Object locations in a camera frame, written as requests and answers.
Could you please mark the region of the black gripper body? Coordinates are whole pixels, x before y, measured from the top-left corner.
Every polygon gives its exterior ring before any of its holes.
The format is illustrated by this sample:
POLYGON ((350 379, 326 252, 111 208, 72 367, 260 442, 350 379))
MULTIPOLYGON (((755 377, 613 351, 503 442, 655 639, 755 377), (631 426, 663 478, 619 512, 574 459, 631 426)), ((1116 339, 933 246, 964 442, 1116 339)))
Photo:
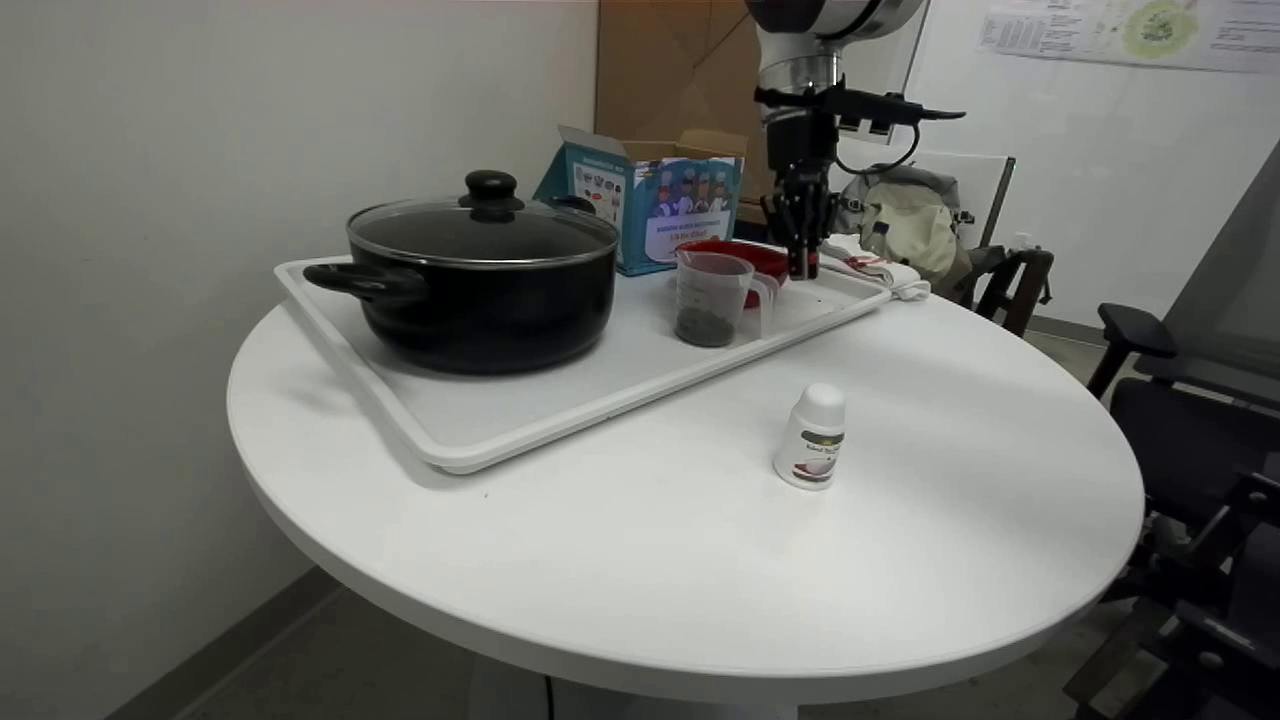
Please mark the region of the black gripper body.
POLYGON ((838 163, 844 84, 834 90, 759 90, 767 170, 780 185, 829 185, 838 163))

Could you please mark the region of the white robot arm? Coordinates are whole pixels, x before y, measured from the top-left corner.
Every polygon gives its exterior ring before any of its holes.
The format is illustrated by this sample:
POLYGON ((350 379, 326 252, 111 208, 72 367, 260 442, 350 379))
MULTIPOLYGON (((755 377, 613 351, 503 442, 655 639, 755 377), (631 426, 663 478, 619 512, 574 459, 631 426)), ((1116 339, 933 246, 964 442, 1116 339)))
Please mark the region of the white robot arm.
POLYGON ((759 76, 771 194, 759 202, 767 238, 789 252, 789 273, 813 282, 820 246, 834 232, 829 173, 844 127, 922 125, 925 109, 894 91, 850 90, 838 71, 852 40, 880 40, 906 28, 925 0, 744 0, 759 76))

